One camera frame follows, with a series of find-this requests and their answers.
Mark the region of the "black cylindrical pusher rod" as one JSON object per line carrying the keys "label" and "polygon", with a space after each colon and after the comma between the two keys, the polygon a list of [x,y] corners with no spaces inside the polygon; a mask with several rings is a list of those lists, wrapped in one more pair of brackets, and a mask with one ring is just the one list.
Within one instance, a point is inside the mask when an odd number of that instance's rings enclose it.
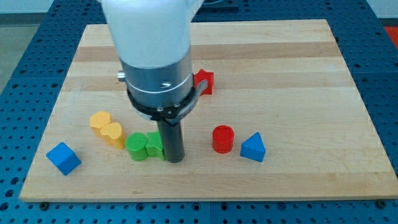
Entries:
{"label": "black cylindrical pusher rod", "polygon": [[157,122],[160,137],[164,147],[165,159],[171,163],[178,163],[185,157],[181,123],[169,124],[165,121]]}

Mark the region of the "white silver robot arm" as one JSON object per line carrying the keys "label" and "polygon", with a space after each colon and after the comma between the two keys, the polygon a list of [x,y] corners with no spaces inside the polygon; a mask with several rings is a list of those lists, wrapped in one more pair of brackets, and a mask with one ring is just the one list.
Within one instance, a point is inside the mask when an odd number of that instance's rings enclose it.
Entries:
{"label": "white silver robot arm", "polygon": [[194,84],[190,23],[203,0],[101,0],[131,104],[156,121],[167,161],[185,157],[180,122],[208,86]]}

